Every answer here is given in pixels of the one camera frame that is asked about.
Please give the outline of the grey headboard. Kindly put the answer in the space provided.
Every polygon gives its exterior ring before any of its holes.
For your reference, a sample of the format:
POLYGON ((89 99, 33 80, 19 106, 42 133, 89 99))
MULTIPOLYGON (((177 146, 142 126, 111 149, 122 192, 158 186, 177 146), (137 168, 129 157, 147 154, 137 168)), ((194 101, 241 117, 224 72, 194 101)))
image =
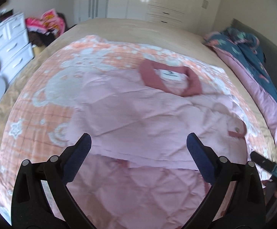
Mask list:
POLYGON ((257 32, 256 30, 245 25, 237 19, 232 20, 231 26, 240 31, 251 33, 259 39, 260 46, 263 50, 266 59, 264 67, 277 88, 277 45, 275 45, 271 40, 266 38, 261 33, 257 32))

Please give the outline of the white bedroom door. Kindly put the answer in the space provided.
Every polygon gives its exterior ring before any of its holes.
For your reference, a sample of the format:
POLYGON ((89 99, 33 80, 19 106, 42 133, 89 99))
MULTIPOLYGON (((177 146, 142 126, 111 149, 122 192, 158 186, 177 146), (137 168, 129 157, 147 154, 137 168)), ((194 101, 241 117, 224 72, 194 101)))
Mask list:
POLYGON ((77 19, 83 22, 107 17, 108 0, 77 0, 77 19))

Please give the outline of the beige bed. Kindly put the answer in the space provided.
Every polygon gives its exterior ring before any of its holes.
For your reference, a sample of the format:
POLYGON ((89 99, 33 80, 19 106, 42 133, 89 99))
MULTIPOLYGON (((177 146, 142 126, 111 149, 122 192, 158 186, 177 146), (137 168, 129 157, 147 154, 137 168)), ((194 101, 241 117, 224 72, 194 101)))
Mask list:
POLYGON ((266 128, 265 120, 252 97, 232 70, 212 50, 202 44, 202 37, 173 26, 131 19, 102 18, 77 24, 31 60, 17 75, 15 81, 1 98, 0 146, 11 109, 30 77, 55 52, 87 35, 98 35, 109 41, 150 44, 223 68, 233 85, 240 92, 241 97, 255 114, 259 127, 266 138, 267 147, 272 154, 272 160, 277 162, 277 144, 274 144, 271 134, 266 128))

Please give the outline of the white drawer chest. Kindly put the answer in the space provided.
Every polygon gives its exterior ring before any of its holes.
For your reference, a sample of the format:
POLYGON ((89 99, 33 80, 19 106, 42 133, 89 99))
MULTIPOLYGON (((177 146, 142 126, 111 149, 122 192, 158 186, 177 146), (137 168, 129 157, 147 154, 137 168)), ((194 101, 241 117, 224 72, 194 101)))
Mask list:
POLYGON ((12 15, 0 23, 0 76, 11 82, 32 59, 25 16, 12 15))

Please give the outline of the pink quilted jacket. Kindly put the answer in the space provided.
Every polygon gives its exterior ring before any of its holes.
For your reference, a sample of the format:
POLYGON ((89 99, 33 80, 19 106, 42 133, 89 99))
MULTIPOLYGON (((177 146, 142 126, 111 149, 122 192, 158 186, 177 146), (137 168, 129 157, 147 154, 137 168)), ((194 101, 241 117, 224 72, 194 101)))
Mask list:
POLYGON ((51 102, 71 108, 65 145, 92 148, 69 189, 97 228, 178 228, 208 192, 186 148, 195 133, 217 155, 246 163, 246 125, 231 99, 187 67, 69 67, 48 82, 51 102))

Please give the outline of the pink yellow clothes pile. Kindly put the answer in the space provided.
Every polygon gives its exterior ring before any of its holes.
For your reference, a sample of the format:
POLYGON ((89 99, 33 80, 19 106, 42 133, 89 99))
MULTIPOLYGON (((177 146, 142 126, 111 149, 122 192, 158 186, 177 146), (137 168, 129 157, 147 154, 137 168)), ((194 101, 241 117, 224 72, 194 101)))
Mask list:
POLYGON ((28 17, 25 19, 28 31, 33 31, 43 35, 54 34, 57 38, 66 31, 66 23, 55 9, 48 10, 41 18, 28 17))

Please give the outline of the blue pink floral quilt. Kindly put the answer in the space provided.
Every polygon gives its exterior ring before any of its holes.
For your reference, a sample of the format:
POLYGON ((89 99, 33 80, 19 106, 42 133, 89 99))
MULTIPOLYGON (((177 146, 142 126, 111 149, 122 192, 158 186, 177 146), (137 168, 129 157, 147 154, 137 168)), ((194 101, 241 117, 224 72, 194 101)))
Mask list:
POLYGON ((264 67, 265 58, 259 39, 228 27, 204 36, 204 45, 234 72, 262 113, 277 144, 277 89, 264 67))

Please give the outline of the orange white patterned blanket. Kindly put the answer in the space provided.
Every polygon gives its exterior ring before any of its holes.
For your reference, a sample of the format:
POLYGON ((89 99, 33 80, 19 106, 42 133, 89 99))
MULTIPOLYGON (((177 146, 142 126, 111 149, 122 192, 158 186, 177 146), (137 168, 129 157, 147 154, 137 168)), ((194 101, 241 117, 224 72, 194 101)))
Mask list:
POLYGON ((190 133, 236 163, 274 148, 224 69, 89 35, 46 60, 11 110, 0 147, 6 219, 22 161, 47 161, 84 133, 92 147, 67 188, 97 228, 186 223, 210 189, 187 150, 190 133))

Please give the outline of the white glossy wardrobe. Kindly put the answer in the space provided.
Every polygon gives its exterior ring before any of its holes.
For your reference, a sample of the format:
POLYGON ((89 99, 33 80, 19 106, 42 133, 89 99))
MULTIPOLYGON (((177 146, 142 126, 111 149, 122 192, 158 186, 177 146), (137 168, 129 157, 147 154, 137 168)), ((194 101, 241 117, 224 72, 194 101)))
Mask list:
POLYGON ((221 0, 108 0, 107 17, 178 27, 196 34, 213 28, 221 0))

